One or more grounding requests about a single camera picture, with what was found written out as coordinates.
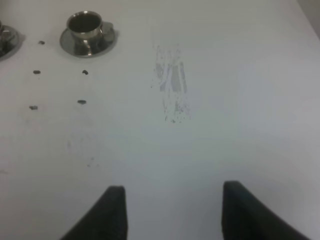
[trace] table surface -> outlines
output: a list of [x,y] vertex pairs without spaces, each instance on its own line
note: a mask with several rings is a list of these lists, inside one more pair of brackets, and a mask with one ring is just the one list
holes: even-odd
[[[60,48],[83,10],[112,51]],[[0,0],[0,19],[24,35],[0,62],[0,239],[57,240],[123,185],[130,240],[221,240],[227,180],[320,238],[320,41],[295,0]]]

